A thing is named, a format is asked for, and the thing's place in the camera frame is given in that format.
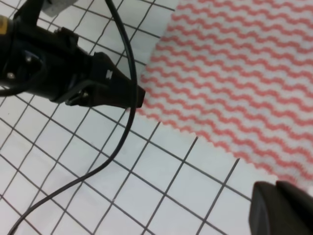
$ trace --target black plastic object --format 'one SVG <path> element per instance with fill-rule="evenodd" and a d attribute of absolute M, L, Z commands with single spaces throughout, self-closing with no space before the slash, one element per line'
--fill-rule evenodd
<path fill-rule="evenodd" d="M 45 77 L 28 93 L 68 105 L 129 108 L 131 81 L 109 56 L 88 55 L 77 46 L 78 35 L 66 28 L 52 33 L 36 26 L 43 2 L 26 1 L 13 20 L 0 17 L 2 29 L 6 27 L 1 34 L 0 25 L 0 85 L 22 85 L 44 64 Z M 138 87 L 138 108 L 144 96 L 145 91 Z"/>
<path fill-rule="evenodd" d="M 288 182 L 254 185 L 251 235 L 313 235 L 313 198 Z"/>

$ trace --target black wire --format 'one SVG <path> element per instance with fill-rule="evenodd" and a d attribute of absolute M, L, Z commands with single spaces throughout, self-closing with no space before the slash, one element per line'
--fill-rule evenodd
<path fill-rule="evenodd" d="M 49 196 L 47 196 L 46 198 L 44 198 L 43 200 L 37 202 L 35 205 L 33 205 L 32 207 L 30 207 L 19 219 L 18 221 L 14 224 L 14 226 L 12 227 L 12 229 L 10 230 L 8 235 L 13 235 L 15 233 L 15 231 L 17 230 L 18 226 L 26 219 L 26 217 L 32 213 L 36 208 L 38 208 L 39 206 L 41 206 L 42 204 L 44 204 L 45 202 L 49 201 L 50 199 L 52 199 L 53 197 L 59 195 L 61 192 L 67 190 L 68 188 L 88 179 L 89 177 L 97 174 L 98 172 L 100 172 L 101 170 L 103 170 L 104 168 L 106 168 L 112 161 L 113 159 L 116 157 L 116 155 L 118 154 L 118 152 L 121 150 L 129 132 L 131 129 L 131 126 L 133 124 L 134 121 L 134 117 L 136 114 L 136 104 L 137 104 L 137 99 L 138 99 L 138 92 L 137 92 L 137 73 L 136 73 L 136 66 L 135 66 L 135 60 L 134 60 L 134 54 L 132 51 L 132 47 L 131 47 L 131 43 L 129 41 L 129 38 L 127 36 L 125 27 L 123 25 L 123 22 L 112 2 L 112 0 L 105 0 L 109 10 L 111 11 L 111 14 L 113 16 L 113 19 L 115 20 L 116 26 L 118 28 L 118 31 L 121 34 L 124 46 L 125 46 L 125 51 L 127 54 L 127 58 L 128 58 L 128 62 L 129 62 L 129 69 L 131 72 L 131 80 L 132 80 L 132 95 L 131 95 L 131 110 L 130 110 L 130 115 L 128 118 L 128 122 L 127 125 L 125 127 L 125 131 L 121 137 L 121 140 L 119 141 L 116 149 L 114 150 L 114 152 L 112 153 L 112 155 L 101 165 L 99 166 L 97 169 L 91 171 L 90 173 L 70 182 L 69 184 L 63 186 L 62 188 L 56 190 L 54 193 L 50 194 Z"/>
<path fill-rule="evenodd" d="M 45 66 L 45 62 L 42 61 L 41 69 L 35 73 L 31 78 L 26 81 L 23 84 L 19 84 L 18 86 L 12 87 L 10 89 L 1 90 L 0 91 L 0 97 L 7 97 L 7 96 L 13 96 L 17 95 L 23 92 L 26 92 L 32 87 L 36 87 L 39 83 L 41 83 L 45 78 L 47 74 L 47 69 Z"/>

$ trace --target red and white cloth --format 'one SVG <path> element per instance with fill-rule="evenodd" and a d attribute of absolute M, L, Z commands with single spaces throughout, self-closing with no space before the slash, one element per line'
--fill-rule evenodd
<path fill-rule="evenodd" d="M 312 184 L 312 0 L 182 0 L 141 85 L 147 117 Z"/>

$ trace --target tiled surface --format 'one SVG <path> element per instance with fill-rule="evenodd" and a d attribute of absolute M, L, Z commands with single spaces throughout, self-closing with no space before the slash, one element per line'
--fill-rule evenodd
<path fill-rule="evenodd" d="M 113 0 L 126 25 L 138 75 L 179 0 Z M 12 16 L 19 0 L 0 0 Z M 79 46 L 102 51 L 129 76 L 125 51 L 104 0 L 79 0 L 55 18 Z M 91 110 L 20 94 L 0 99 L 0 235 L 47 194 L 100 166 L 115 149 L 129 113 Z M 246 235 L 253 183 L 275 177 L 194 135 L 136 115 L 125 145 L 105 170 L 55 197 L 17 235 Z"/>

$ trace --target screw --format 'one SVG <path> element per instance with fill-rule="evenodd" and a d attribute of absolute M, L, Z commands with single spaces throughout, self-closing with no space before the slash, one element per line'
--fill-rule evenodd
<path fill-rule="evenodd" d="M 30 63 L 31 61 L 32 61 L 31 56 L 27 56 L 27 57 L 26 57 L 26 62 Z"/>
<path fill-rule="evenodd" d="M 7 76 L 7 78 L 9 78 L 9 79 L 14 79 L 14 78 L 15 78 L 15 75 L 14 75 L 14 73 L 12 73 L 12 72 L 8 72 L 8 74 L 7 74 L 6 76 Z"/>

